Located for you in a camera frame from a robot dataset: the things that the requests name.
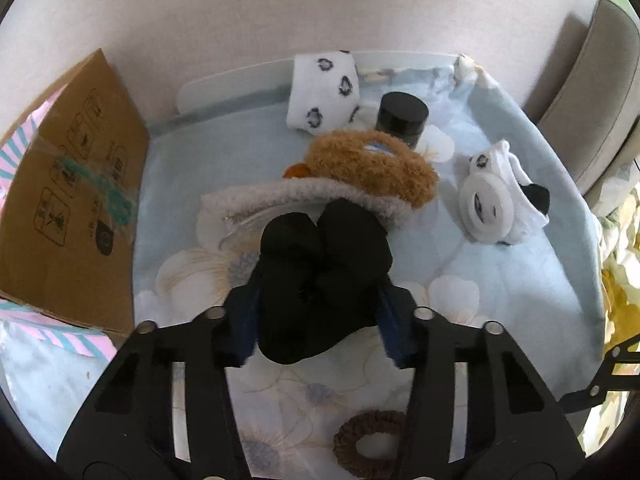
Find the grey sofa cushion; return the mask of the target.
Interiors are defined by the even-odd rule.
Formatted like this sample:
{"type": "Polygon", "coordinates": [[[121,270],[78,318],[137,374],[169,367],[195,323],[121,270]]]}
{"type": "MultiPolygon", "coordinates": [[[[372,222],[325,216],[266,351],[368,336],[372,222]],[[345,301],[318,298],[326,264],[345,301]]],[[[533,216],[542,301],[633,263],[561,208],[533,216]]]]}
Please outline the grey sofa cushion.
{"type": "Polygon", "coordinates": [[[582,50],[538,128],[585,194],[614,159],[639,115],[639,25],[599,0],[582,50]]]}

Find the brown hair scrunchie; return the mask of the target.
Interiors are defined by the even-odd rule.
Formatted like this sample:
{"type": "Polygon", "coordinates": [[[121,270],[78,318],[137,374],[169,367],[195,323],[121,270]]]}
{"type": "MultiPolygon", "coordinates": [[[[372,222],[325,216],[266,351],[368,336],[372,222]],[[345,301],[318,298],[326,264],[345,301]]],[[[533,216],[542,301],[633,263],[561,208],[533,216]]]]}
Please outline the brown hair scrunchie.
{"type": "Polygon", "coordinates": [[[333,437],[337,465],[358,479],[389,479],[405,421],[400,411],[374,410],[352,416],[333,437]]]}

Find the floral light blue cloth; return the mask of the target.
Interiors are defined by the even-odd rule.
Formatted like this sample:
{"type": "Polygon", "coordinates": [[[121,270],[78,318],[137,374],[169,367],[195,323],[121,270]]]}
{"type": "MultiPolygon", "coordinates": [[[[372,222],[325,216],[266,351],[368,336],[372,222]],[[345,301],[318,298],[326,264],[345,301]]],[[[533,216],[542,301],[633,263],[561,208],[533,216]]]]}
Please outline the floral light blue cloth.
{"type": "MultiPolygon", "coordinates": [[[[374,121],[381,96],[393,90],[418,96],[431,111],[419,148],[433,159],[438,195],[393,230],[393,282],[451,322],[501,322],[553,393],[584,386],[603,341],[596,227],[550,146],[498,84],[465,60],[379,54],[360,70],[358,126],[374,121]],[[458,209],[470,158],[499,140],[551,194],[548,226],[512,246],[474,242],[458,209]]],[[[208,77],[179,96],[176,117],[151,128],[138,221],[126,229],[136,253],[119,269],[132,287],[119,314],[177,324],[245,280],[256,236],[230,240],[228,226],[201,199],[276,180],[303,155],[308,134],[285,123],[292,71],[286,60],[208,77]]],[[[14,311],[24,321],[2,334],[6,388],[30,435],[55,456],[113,346],[99,323],[56,322],[27,302],[14,311]]],[[[330,450],[338,426],[366,408],[403,410],[409,380],[374,330],[289,367],[254,356],[230,375],[250,470],[267,478],[343,478],[330,450]]]]}

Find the cardboard box pink flaps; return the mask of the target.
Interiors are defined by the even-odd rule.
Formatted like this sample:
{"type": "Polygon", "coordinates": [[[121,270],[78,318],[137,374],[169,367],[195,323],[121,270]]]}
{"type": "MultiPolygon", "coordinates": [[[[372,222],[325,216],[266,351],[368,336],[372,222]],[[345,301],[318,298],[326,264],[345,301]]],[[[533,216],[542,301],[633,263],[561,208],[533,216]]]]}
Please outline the cardboard box pink flaps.
{"type": "Polygon", "coordinates": [[[134,330],[132,259],[149,133],[101,50],[1,141],[1,310],[26,333],[113,359],[134,330]]]}

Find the brown plush slipper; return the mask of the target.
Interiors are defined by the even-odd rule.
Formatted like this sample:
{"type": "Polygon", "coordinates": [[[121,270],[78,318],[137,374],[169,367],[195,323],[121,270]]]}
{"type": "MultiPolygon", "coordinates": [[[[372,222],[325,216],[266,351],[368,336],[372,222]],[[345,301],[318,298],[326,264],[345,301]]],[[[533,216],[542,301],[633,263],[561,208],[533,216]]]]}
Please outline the brown plush slipper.
{"type": "Polygon", "coordinates": [[[318,136],[279,181],[230,186],[201,197],[198,218],[237,228],[268,210],[349,200],[400,226],[434,200],[439,176],[424,155],[373,129],[318,136]]]}

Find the floral yellow green blanket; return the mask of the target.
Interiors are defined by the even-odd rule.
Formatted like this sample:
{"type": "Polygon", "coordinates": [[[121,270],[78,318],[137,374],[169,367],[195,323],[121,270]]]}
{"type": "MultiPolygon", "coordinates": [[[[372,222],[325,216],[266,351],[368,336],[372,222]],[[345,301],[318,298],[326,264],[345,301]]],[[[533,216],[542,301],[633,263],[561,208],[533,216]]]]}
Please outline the floral yellow green blanket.
{"type": "MultiPolygon", "coordinates": [[[[639,163],[618,168],[599,188],[597,217],[604,300],[604,348],[639,333],[639,163]]],[[[593,408],[579,436],[587,454],[597,452],[622,422],[628,396],[610,392],[593,408]]]]}

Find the white round tape roll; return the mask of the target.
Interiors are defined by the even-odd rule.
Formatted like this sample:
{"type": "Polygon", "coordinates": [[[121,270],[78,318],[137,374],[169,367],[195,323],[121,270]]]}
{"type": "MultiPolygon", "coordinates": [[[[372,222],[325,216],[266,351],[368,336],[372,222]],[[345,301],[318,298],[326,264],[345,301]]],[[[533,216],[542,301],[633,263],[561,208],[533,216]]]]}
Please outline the white round tape roll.
{"type": "Polygon", "coordinates": [[[504,242],[514,222],[514,205],[508,187],[494,174],[470,174],[459,190],[464,226],[483,244],[504,242]]]}

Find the black fuzzy sock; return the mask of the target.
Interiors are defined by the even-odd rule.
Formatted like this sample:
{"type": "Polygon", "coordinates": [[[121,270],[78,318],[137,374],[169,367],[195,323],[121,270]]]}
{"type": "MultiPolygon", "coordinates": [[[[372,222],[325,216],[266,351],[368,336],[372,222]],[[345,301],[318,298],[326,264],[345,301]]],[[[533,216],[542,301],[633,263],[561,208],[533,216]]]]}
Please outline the black fuzzy sock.
{"type": "Polygon", "coordinates": [[[294,364],[375,326],[392,263],[378,217],[344,198],[328,203],[316,221],[302,212],[271,220],[257,268],[262,354],[294,364]]]}

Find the white patterned sock roll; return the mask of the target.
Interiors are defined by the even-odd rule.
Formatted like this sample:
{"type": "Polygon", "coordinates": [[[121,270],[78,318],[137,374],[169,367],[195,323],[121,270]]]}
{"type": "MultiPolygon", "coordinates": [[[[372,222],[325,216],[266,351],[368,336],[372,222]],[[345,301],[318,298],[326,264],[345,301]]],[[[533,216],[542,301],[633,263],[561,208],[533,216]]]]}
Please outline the white patterned sock roll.
{"type": "Polygon", "coordinates": [[[288,99],[288,128],[322,136],[344,128],[360,101],[354,58],[348,51],[298,54],[288,99]]]}

